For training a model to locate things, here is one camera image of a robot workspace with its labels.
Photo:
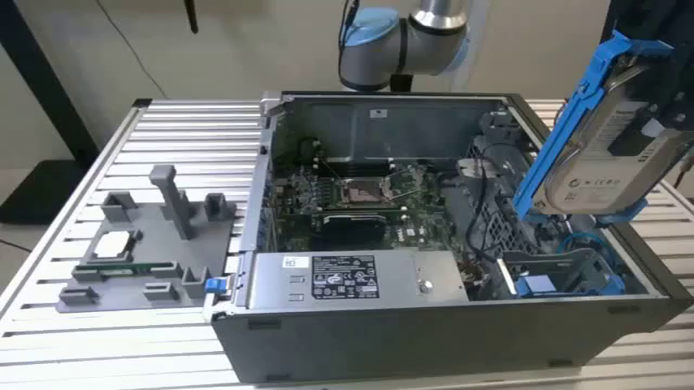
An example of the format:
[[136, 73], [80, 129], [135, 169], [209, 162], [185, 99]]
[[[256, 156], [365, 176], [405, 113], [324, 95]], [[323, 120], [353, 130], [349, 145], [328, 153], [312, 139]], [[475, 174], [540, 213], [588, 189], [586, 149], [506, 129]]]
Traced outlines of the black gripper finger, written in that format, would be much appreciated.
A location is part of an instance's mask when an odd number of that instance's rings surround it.
[[662, 133], [659, 121], [631, 122], [608, 146], [608, 151], [616, 157], [632, 157], [642, 153], [650, 143]]

